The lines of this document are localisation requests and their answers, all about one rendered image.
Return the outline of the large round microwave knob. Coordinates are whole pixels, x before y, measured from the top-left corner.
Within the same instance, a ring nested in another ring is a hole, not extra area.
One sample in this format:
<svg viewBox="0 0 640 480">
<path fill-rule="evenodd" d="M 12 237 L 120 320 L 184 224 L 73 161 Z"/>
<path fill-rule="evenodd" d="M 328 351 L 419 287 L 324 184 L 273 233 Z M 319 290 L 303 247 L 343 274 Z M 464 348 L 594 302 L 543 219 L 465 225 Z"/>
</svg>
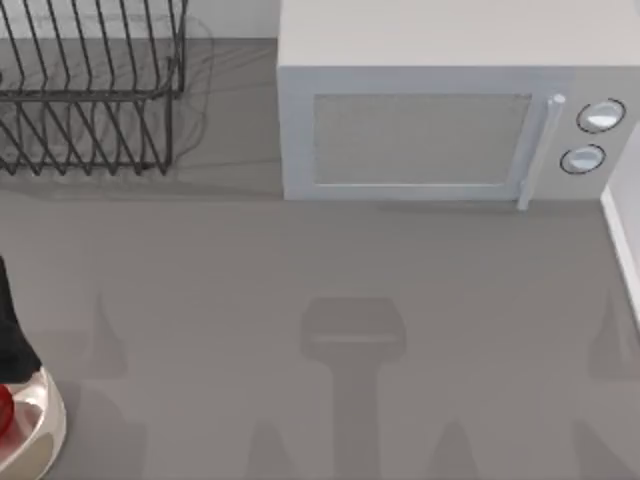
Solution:
<svg viewBox="0 0 640 480">
<path fill-rule="evenodd" d="M 581 131 L 596 135 L 614 129 L 625 116 L 625 105 L 609 98 L 583 107 L 577 115 L 576 123 Z"/>
</svg>

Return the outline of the white bowl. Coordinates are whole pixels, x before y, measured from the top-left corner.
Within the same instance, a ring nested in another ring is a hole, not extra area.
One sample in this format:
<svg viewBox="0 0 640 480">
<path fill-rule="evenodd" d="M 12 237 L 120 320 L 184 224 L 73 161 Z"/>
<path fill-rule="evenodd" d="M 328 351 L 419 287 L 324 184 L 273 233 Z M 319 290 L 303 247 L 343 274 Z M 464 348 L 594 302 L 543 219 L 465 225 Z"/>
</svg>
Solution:
<svg viewBox="0 0 640 480">
<path fill-rule="evenodd" d="M 0 437 L 0 480 L 43 480 L 67 433 L 67 411 L 51 373 L 42 367 L 15 386 L 15 416 Z"/>
</svg>

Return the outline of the small round microwave knob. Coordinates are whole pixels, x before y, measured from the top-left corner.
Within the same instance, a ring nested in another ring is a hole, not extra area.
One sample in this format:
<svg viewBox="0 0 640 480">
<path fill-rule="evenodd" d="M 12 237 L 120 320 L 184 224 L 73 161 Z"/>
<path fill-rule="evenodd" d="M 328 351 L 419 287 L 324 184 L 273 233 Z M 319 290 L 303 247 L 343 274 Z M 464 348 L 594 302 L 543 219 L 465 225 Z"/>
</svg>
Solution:
<svg viewBox="0 0 640 480">
<path fill-rule="evenodd" d="M 600 146 L 589 144 L 566 151 L 560 159 L 560 167 L 569 175 L 584 175 L 597 170 L 606 157 Z"/>
</svg>

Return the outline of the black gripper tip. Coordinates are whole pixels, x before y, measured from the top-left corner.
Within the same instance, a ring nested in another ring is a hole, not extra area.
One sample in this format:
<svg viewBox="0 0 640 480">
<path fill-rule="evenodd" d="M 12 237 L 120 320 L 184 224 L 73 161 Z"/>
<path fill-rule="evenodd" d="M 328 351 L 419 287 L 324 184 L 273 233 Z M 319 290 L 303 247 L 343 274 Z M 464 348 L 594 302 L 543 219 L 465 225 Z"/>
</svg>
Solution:
<svg viewBox="0 0 640 480">
<path fill-rule="evenodd" d="M 4 258 L 0 255 L 0 383 L 26 384 L 42 362 L 21 328 Z"/>
</svg>

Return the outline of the red apple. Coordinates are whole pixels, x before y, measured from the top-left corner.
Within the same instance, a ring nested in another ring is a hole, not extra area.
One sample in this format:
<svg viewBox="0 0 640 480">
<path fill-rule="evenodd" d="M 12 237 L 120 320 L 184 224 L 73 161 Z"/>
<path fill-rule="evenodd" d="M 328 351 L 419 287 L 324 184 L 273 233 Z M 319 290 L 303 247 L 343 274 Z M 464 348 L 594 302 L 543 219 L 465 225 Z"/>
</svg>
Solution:
<svg viewBox="0 0 640 480">
<path fill-rule="evenodd" d="M 14 393 L 14 385 L 0 384 L 0 437 L 7 434 L 14 421 Z"/>
</svg>

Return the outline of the microwave oven door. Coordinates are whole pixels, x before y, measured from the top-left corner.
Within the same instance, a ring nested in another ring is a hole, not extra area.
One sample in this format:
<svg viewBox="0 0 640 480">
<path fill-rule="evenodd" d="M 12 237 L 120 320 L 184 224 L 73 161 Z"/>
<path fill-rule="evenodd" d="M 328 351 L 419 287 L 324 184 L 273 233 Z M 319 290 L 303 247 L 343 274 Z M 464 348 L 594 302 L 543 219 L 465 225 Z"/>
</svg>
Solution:
<svg viewBox="0 0 640 480">
<path fill-rule="evenodd" d="M 289 200 L 512 201 L 544 121 L 529 72 L 280 67 Z"/>
</svg>

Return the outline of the pale microwave oven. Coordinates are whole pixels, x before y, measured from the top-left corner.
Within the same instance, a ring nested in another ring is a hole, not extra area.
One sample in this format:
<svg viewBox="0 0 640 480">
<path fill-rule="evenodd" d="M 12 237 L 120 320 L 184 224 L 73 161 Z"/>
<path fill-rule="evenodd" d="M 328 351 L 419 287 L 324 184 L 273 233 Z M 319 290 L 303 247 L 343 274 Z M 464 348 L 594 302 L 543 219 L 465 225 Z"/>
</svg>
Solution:
<svg viewBox="0 0 640 480">
<path fill-rule="evenodd" d="M 566 96 L 531 202 L 591 201 L 640 124 L 640 0 L 282 0 L 277 72 L 289 66 L 529 72 L 545 87 L 545 109 Z M 581 131 L 581 109 L 609 98 L 625 105 L 624 119 Z M 562 155 L 589 144 L 605 162 L 565 173 Z"/>
</svg>

